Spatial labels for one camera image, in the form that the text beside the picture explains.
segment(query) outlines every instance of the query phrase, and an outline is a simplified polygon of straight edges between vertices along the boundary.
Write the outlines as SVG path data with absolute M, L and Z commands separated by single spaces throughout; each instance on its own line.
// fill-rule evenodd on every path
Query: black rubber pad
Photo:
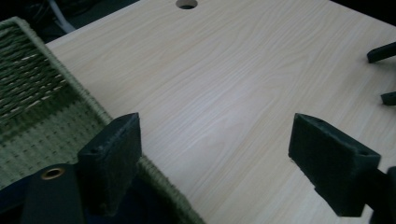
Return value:
M 84 203 L 93 214 L 113 216 L 137 174 L 142 156 L 138 114 L 114 119 L 78 153 Z
M 361 216 L 364 175 L 376 170 L 379 154 L 321 119 L 296 114 L 289 156 L 338 216 Z

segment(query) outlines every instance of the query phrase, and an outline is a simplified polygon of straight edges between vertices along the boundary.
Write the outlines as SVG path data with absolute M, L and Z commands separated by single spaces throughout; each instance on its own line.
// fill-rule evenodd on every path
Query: wicker texture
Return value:
M 18 18 L 0 23 L 0 189 L 77 152 L 111 117 Z M 139 175 L 172 206 L 178 223 L 204 223 L 146 157 Z

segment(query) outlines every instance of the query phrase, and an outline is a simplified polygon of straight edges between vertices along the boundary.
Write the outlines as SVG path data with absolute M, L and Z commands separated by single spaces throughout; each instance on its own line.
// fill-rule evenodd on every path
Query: wooden table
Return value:
M 337 217 L 288 157 L 293 115 L 324 119 L 396 164 L 396 29 L 328 0 L 142 0 L 48 46 L 208 223 Z

